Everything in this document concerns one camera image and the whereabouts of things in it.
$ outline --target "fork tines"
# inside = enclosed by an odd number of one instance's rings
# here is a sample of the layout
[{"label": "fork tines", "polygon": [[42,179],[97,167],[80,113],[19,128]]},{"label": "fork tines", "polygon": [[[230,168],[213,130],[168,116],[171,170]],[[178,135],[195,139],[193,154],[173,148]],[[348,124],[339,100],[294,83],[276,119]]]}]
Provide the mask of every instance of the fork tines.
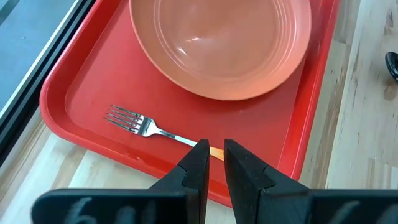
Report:
[{"label": "fork tines", "polygon": [[140,114],[126,110],[120,106],[111,105],[111,108],[106,112],[104,119],[111,123],[127,130],[136,133],[144,117]]}]

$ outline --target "fork handle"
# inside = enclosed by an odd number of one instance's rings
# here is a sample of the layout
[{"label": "fork handle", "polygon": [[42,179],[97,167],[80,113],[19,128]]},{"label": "fork handle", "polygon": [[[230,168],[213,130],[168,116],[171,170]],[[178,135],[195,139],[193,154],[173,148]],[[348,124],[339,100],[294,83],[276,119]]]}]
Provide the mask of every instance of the fork handle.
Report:
[{"label": "fork handle", "polygon": [[[159,132],[160,132],[161,135],[167,136],[167,137],[169,137],[171,139],[175,139],[175,140],[177,140],[179,142],[182,142],[182,143],[187,144],[187,145],[192,146],[192,147],[197,144],[197,142],[195,142],[195,141],[183,138],[181,136],[178,136],[178,135],[175,135],[175,134],[172,134],[172,133],[168,133],[167,131],[159,130]],[[215,147],[210,147],[210,155],[214,156],[215,158],[217,158],[217,159],[219,159],[221,161],[224,161],[224,150],[217,149]]]}]

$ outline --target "wooden table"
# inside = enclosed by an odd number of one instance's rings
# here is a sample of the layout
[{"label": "wooden table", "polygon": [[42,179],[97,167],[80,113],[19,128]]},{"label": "wooden table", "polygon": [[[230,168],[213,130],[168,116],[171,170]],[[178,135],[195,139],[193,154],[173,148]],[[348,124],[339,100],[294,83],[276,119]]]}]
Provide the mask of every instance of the wooden table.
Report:
[{"label": "wooden table", "polygon": [[[398,188],[396,0],[343,0],[300,181],[312,188]],[[42,193],[60,187],[148,188],[155,178],[58,138],[39,111],[0,168],[0,222],[30,223]],[[234,223],[209,201],[207,223]]]}]

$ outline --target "metal fork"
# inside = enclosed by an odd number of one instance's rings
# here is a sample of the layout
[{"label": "metal fork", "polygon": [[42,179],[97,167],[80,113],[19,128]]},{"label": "metal fork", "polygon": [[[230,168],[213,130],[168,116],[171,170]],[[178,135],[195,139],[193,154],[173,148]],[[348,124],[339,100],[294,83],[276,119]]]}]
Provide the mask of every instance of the metal fork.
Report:
[{"label": "metal fork", "polygon": [[[197,144],[195,141],[158,128],[152,118],[148,118],[141,114],[126,110],[120,106],[111,105],[111,108],[108,110],[108,112],[106,112],[106,114],[107,116],[104,118],[111,123],[140,136],[149,137],[153,134],[161,134],[192,147]],[[210,147],[210,155],[221,161],[224,161],[224,151],[221,149]]]}]

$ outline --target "red tray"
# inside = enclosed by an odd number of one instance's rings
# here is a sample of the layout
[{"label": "red tray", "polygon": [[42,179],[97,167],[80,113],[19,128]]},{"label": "red tray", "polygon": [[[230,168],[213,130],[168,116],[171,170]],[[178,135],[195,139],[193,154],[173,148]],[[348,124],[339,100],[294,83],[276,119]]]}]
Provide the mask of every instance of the red tray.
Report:
[{"label": "red tray", "polygon": [[[191,94],[164,77],[134,34],[128,0],[97,0],[45,81],[40,109],[61,138],[155,177],[189,146],[135,136],[103,119],[110,104],[153,118],[159,127],[222,148],[232,138],[293,179],[303,166],[340,0],[311,0],[307,57],[283,85],[246,101]],[[231,206],[223,163],[210,164],[209,198]]]}]

